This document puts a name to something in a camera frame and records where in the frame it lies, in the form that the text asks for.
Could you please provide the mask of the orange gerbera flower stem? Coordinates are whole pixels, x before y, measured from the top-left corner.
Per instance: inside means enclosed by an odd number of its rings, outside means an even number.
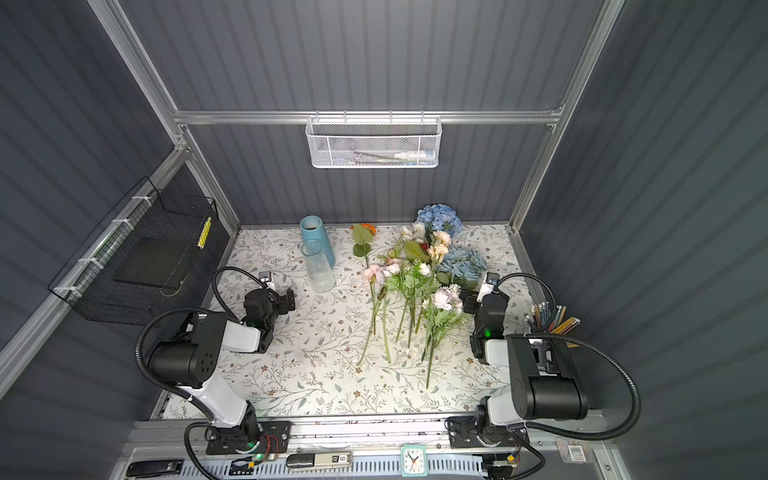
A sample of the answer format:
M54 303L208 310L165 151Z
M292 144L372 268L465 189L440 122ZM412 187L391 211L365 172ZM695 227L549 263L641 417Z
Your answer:
M364 260L365 266L370 266L370 252L375 236L375 230L368 224L354 224L352 226L352 238L354 241L353 255Z

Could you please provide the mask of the lilac pink flower bunch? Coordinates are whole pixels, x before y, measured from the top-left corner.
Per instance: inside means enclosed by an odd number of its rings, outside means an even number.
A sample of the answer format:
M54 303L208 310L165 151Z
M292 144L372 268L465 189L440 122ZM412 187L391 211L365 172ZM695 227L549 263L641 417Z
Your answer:
M435 351L440 343L450 332L469 320L469 314L464 311L461 291L458 284L439 287L424 304L426 343L422 359L427 361L426 387L431 383Z

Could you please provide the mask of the white flower green bunch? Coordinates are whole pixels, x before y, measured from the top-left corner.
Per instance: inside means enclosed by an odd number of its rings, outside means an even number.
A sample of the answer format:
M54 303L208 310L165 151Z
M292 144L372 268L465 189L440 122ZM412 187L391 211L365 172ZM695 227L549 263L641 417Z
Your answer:
M413 335L419 329L417 306L426 295L431 294L436 289L436 268L440 263L407 259L401 250L399 241L389 250L385 259L386 261L394 259L401 262L401 270L395 276L389 289L398 292L404 299L403 317L408 318L407 345L411 346Z

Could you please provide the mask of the floral patterned table mat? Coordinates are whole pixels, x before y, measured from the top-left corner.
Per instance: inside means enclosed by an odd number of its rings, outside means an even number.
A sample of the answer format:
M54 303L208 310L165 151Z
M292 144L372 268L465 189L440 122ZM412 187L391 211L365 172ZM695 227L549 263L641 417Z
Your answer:
M509 390L504 369L472 355L472 325L449 333L432 360L422 356L423 332L411 332L400 295L387 298L386 318L373 319L348 227L332 226L335 285L314 292L308 282L296 227L240 232L209 304L242 314L251 276L268 271L279 289L292 289L296 309L278 318L263 354L219 355L218 375L263 417L437 413L470 411L486 396Z

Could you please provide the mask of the small teal alarm clock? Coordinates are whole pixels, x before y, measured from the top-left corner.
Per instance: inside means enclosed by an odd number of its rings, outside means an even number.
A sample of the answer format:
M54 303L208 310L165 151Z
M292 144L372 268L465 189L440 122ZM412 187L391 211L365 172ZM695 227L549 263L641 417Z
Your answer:
M400 450L400 467L404 478L427 476L426 447L420 444L403 445Z

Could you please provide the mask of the pink pencil cup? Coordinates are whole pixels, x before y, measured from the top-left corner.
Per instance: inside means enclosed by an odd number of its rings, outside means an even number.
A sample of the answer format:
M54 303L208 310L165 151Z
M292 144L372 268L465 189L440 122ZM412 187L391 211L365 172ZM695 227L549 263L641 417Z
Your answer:
M566 306L547 301L531 306L524 318L532 331L558 335L569 334L582 323L580 318L568 314Z

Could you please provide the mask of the clear ribbed glass vase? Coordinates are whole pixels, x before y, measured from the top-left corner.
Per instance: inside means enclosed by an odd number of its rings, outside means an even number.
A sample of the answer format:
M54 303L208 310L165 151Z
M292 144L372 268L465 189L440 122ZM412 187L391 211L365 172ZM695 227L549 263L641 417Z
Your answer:
M335 278L322 244L317 240L304 240L300 245L300 251L311 289L316 293L332 290L335 286Z

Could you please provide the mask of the light blue hydrangea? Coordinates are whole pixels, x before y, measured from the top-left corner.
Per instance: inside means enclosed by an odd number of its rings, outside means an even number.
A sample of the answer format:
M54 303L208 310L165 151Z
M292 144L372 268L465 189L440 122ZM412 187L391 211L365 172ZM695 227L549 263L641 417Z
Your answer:
M487 269L485 257L477 250L467 247L451 249L438 266L438 271L448 283L455 283L469 290L479 286Z

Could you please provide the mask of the dark blue hydrangea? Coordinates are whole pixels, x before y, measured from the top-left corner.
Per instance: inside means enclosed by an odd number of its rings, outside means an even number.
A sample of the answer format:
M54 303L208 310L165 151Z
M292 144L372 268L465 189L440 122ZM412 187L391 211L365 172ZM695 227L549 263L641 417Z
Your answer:
M422 223L429 231L444 231L451 236L456 236L463 230L463 223L457 212L445 204L424 206L417 212L416 221Z

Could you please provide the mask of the cream rose flower spray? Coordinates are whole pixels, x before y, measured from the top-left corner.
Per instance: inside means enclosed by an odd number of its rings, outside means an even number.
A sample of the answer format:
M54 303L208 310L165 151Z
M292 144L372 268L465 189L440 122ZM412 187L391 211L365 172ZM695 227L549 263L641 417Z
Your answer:
M424 223L415 222L400 230L399 245L409 260L441 263L449 253L452 237L442 230L430 230Z

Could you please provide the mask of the teal cylindrical vase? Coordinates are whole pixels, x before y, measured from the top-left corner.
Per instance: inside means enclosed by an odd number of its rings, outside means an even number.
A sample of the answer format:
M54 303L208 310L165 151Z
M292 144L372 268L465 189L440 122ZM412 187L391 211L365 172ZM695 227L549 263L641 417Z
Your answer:
M304 241L320 243L329 265L334 267L335 254L323 220L317 215L308 215L301 220L300 229Z

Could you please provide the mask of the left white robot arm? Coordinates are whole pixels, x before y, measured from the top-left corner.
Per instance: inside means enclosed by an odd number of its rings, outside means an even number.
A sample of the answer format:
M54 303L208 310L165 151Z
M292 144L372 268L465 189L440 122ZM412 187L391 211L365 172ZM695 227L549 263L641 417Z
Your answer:
M254 290L244 300L243 323L226 312L177 308L143 327L135 346L141 374L154 385L188 402L205 416L208 455L254 454L259 458L287 451L292 423L261 421L255 407L237 394L217 371L220 351L263 354L274 338L274 321L296 308L295 294ZM183 314L179 329L149 352L144 342L160 321Z

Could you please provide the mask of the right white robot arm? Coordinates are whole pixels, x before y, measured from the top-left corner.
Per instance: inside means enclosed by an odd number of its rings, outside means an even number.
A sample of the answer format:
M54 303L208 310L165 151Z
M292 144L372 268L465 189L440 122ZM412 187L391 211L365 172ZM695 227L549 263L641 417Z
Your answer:
M506 430L510 435L527 428L583 441L602 441L630 432L639 422L642 400L629 372L602 349L582 340L554 333L506 334L504 317L509 297L496 291L470 300L474 329L470 347L474 358L504 369L510 390L483 398L470 421L469 432L485 441ZM550 425L587 417L590 404L569 346L587 350L609 364L629 391L630 407L618 425L602 431L579 432Z

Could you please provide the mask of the pink rose flower stem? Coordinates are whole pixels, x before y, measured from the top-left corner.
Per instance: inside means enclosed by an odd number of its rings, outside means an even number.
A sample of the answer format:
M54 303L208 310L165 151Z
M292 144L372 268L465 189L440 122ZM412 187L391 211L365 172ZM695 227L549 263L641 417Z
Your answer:
M391 361L387 333L387 295L389 286L401 270L400 264L401 262L399 260L389 259L384 264L368 265L362 273L362 277L369 287L372 311L363 351L361 358L358 361L359 366L361 366L365 360L370 341L378 330L380 330L383 335L385 359L388 362Z

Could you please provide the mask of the silver black device on rail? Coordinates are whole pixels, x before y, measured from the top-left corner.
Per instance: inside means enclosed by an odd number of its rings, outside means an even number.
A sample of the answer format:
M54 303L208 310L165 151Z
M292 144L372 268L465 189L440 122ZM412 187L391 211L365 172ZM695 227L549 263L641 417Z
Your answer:
M285 464L290 470L323 470L350 467L352 460L352 453L347 451L294 453Z

